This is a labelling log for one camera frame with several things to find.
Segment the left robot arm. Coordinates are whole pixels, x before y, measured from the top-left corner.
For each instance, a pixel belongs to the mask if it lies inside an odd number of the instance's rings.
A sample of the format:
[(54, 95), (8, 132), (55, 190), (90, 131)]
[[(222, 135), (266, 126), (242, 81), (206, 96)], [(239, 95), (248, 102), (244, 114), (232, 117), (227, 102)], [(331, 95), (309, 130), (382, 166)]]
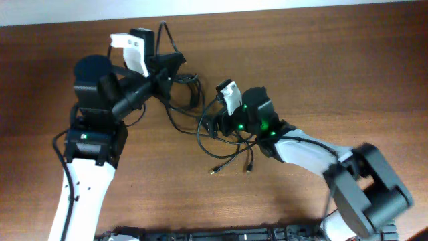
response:
[(82, 58), (74, 67), (78, 99), (70, 111), (70, 126), (61, 132), (65, 149), (53, 149), (64, 177), (50, 240), (93, 240), (102, 203), (128, 137), (124, 119), (146, 110), (152, 97), (171, 98), (173, 79), (185, 62), (180, 52), (151, 56), (149, 75), (115, 66), (102, 55)]

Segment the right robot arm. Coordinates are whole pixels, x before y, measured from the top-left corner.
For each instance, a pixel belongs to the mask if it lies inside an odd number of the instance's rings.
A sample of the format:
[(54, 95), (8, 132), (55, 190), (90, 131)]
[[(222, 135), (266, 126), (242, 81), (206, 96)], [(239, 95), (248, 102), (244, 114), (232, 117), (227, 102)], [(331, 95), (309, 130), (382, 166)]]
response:
[(266, 157), (297, 165), (323, 177), (333, 212), (320, 223), (324, 240), (379, 237), (390, 221), (414, 204), (410, 191), (384, 155), (370, 143), (358, 147), (334, 145), (307, 135), (279, 118), (264, 87), (241, 93), (218, 87), (215, 102), (223, 108), (209, 116), (204, 109), (197, 127), (216, 137), (247, 132)]

